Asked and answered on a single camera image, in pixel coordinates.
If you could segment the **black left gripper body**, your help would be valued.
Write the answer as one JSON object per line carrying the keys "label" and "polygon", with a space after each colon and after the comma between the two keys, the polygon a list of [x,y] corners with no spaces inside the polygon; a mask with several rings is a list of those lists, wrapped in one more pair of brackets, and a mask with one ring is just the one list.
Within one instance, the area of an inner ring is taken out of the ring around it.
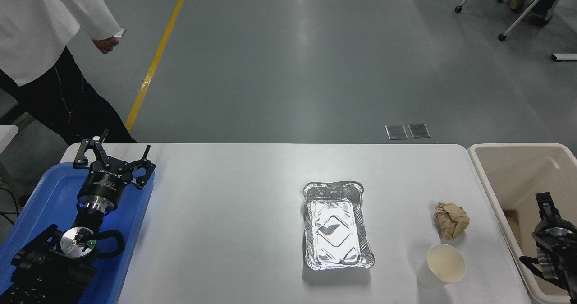
{"label": "black left gripper body", "polygon": [[101,161],[95,161],[89,166],[89,173],[78,193],[78,201],[90,203],[94,197],[101,197],[109,204],[119,204],[132,173],[126,170],[128,163],[111,159],[107,167]]}

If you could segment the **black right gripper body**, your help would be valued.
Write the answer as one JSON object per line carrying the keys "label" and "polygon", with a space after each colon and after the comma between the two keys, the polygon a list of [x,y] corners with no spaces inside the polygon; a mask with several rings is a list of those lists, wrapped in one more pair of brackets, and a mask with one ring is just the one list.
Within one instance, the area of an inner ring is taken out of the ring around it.
{"label": "black right gripper body", "polygon": [[542,221],[536,225],[536,230],[550,230],[554,228],[572,230],[572,224],[571,222],[563,220],[562,218],[544,217]]}

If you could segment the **person's hand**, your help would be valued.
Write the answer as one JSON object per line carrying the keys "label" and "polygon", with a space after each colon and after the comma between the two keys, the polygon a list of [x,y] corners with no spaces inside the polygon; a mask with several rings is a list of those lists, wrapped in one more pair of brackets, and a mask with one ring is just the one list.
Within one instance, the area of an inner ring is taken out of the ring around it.
{"label": "person's hand", "polygon": [[104,55],[108,54],[110,51],[113,51],[113,49],[119,45],[119,39],[114,36],[103,40],[93,39],[92,41],[95,47]]}

